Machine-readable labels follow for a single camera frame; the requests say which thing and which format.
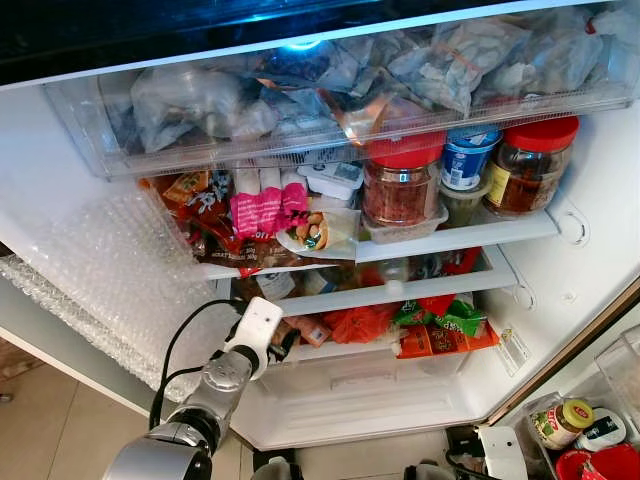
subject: jar with yellow lid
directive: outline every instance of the jar with yellow lid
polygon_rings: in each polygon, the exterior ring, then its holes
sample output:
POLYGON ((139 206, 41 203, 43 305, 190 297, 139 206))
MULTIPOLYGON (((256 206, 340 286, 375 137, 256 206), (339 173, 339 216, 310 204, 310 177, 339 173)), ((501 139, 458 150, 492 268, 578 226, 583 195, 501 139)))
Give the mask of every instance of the jar with yellow lid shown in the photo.
POLYGON ((562 450, 593 424, 594 415, 585 401, 572 399, 534 413, 531 420, 545 447, 562 450))

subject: blue yogurt cup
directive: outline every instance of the blue yogurt cup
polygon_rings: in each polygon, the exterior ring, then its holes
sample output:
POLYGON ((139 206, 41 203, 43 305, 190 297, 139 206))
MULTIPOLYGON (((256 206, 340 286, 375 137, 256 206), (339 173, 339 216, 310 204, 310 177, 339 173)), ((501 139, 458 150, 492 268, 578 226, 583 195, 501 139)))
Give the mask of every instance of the blue yogurt cup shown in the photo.
POLYGON ((452 190, 470 190, 478 186, 489 154, 501 139, 500 130, 450 139, 442 154, 442 183, 452 190))

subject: floor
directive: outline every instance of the floor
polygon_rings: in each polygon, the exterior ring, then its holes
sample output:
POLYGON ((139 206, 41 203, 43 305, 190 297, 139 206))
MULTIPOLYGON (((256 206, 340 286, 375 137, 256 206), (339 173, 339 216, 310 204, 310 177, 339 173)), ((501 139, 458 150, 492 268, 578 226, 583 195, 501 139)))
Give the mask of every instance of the floor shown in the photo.
MULTIPOLYGON (((0 478, 99 480, 146 419, 49 365, 3 384, 0 478)), ((301 449, 305 480, 400 480, 404 467, 431 458, 444 464, 444 432, 301 449)), ((251 451, 228 437, 214 457, 216 480, 249 480, 251 451)))

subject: jar of chili sauce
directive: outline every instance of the jar of chili sauce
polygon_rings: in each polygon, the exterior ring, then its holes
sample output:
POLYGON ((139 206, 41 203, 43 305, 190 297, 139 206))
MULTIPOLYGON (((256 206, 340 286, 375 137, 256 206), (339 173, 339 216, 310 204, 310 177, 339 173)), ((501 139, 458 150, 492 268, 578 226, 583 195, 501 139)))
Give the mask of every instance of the jar of chili sauce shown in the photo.
POLYGON ((371 221, 404 227, 436 215, 445 138, 444 132, 426 133, 367 147, 363 210, 371 221))
POLYGON ((484 197, 487 208, 508 217, 545 208, 567 168, 579 127, 578 117, 565 117, 506 129, 489 164, 493 185, 484 197))

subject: red jar lid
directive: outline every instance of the red jar lid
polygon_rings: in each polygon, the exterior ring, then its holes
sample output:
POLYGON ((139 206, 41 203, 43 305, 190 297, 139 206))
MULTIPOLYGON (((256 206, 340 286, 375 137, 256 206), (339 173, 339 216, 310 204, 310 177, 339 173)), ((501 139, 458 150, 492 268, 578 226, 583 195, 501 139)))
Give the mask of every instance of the red jar lid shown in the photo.
POLYGON ((438 161, 446 140, 446 132, 375 140, 367 145, 367 152, 375 163, 384 167, 417 168, 438 161))
POLYGON ((567 148, 580 128, 578 117, 564 117, 507 128, 504 141, 528 152, 553 152, 567 148))

